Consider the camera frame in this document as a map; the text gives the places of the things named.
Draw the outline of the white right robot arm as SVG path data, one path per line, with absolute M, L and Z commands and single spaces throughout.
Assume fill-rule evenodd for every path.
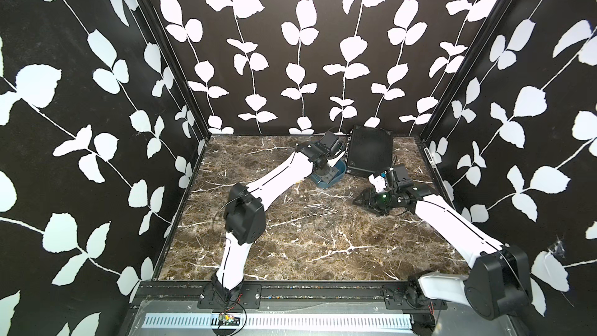
M 514 313 L 532 303 L 527 254 L 475 227 L 426 184 L 382 192 L 367 188 L 353 204 L 378 216 L 385 216 L 394 208 L 413 212 L 466 261 L 470 268 L 468 275 L 429 272 L 418 276 L 414 288 L 425 298 L 466 305 L 487 320 Z

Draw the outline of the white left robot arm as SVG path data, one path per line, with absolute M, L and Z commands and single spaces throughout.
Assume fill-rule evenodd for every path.
M 222 264 L 212 277 L 219 295 L 236 297 L 244 280 L 244 267 L 253 243 L 266 229 L 266 211 L 292 185 L 322 170 L 331 172 L 345 154 L 345 144 L 331 133 L 305 142 L 271 172 L 248 185 L 235 184 L 225 204 L 225 250 Z

